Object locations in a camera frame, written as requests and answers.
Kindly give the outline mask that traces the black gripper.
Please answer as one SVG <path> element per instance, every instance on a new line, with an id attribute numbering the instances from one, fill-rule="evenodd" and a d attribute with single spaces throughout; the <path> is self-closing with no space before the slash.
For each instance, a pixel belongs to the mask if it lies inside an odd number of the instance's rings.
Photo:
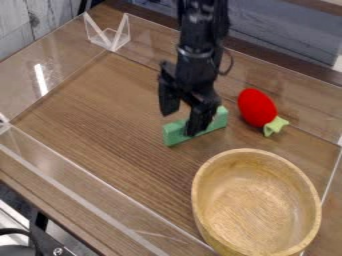
<path id="1" fill-rule="evenodd" d="M 178 48 L 177 62 L 161 62 L 158 77 L 161 113 L 163 116 L 175 113 L 181 102 L 191 107 L 186 123 L 187 136 L 195 136 L 208 129 L 221 106 L 214 83 L 220 76 L 229 74 L 234 65 L 234 60 L 230 60 L 229 67 L 221 70 L 224 53 L 222 47 L 198 54 Z"/>

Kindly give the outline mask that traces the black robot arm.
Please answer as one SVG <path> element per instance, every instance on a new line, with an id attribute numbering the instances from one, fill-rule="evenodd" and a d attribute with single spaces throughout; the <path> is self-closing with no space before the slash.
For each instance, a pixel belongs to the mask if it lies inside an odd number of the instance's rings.
<path id="1" fill-rule="evenodd" d="M 230 28 L 228 0 L 178 0 L 181 28 L 177 62 L 161 62 L 159 108 L 163 116 L 179 111 L 181 103 L 190 108 L 185 134 L 205 131 L 221 105 L 214 83 L 226 76 L 234 61 L 222 70 L 225 39 Z"/>

